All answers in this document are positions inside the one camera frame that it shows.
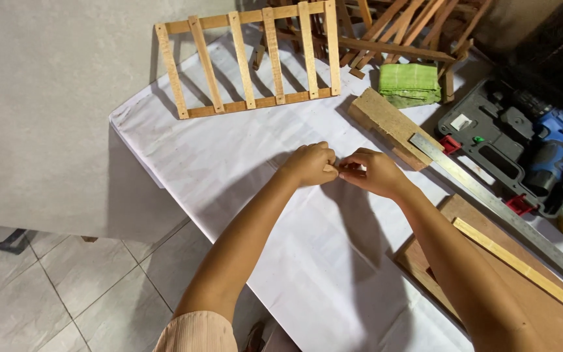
table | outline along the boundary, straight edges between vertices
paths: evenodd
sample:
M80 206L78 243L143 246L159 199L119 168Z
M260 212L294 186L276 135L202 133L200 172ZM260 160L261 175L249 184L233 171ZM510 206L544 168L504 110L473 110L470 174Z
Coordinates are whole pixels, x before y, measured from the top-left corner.
M244 26L243 31L249 55L260 37L255 27ZM231 36L210 44L208 51L223 101L244 100ZM280 60L285 90L306 90L303 57L295 55L289 43L280 42ZM316 67L318 76L327 81L328 65L317 61ZM485 76L490 65L472 56L455 70L460 95ZM198 56L185 60L178 71L189 108L198 107L197 102L211 105ZM262 92L272 95L270 72L265 56L260 69L252 72L256 98L264 96ZM374 73L367 78L376 79ZM141 163L211 241L288 152L321 140L327 140L340 158L359 147L388 153L438 204L454 193L442 182L450 180L442 169L432 164L422 172L411 171L382 139L347 116L350 102L369 84L345 68L340 96L179 121L168 77L163 76L109 118ZM448 109L429 105L403 113L433 128ZM533 223L558 236L548 221ZM403 213L387 198L366 194L342 180L301 188L277 221L248 285L304 352L472 351L465 334L390 259L410 235Z

beige sleeve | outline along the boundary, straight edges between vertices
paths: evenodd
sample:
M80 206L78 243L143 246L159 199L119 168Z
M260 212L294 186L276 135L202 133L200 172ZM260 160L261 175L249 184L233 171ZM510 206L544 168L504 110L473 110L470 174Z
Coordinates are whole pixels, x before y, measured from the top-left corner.
M186 313L162 331L153 352L238 352L231 324L209 311Z

steel ruler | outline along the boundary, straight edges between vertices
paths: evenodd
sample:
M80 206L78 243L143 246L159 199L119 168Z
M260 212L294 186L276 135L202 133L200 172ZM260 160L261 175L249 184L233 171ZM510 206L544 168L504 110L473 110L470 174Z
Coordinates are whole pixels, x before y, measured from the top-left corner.
M514 238L534 252L548 266L555 269L563 276L563 252L547 240L535 228L512 211L499 198L493 195L471 174L462 169L450 157L446 156L438 148L434 147L425 137L415 133L410 139L418 149L429 156L444 171L448 172L455 180L460 182L471 194L476 196L490 210L494 211L500 218L499 225L507 230Z

green cloth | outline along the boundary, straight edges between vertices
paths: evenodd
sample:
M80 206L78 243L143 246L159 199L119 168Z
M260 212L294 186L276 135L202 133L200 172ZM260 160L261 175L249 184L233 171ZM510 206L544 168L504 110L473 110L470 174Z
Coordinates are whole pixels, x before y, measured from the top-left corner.
M379 94L398 109L436 103L440 101L438 69L417 63L382 65Z

red clip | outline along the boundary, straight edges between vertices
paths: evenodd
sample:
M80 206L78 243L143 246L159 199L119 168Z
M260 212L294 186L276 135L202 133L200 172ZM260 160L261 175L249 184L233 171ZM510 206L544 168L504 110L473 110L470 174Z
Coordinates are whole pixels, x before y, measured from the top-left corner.
M512 199L505 202L505 204L510 209L512 209L516 213L516 215L523 216L526 213L536 209L535 207L532 207L531 205L525 203L525 197L527 197L526 194L521 194L520 196L515 196Z
M449 154L453 153L454 151L462 148L462 144L460 144L456 140L454 140L453 137L451 137L451 135L444 136L439 141L439 143L442 144L442 147L444 147L444 150L442 152L446 155L449 155Z

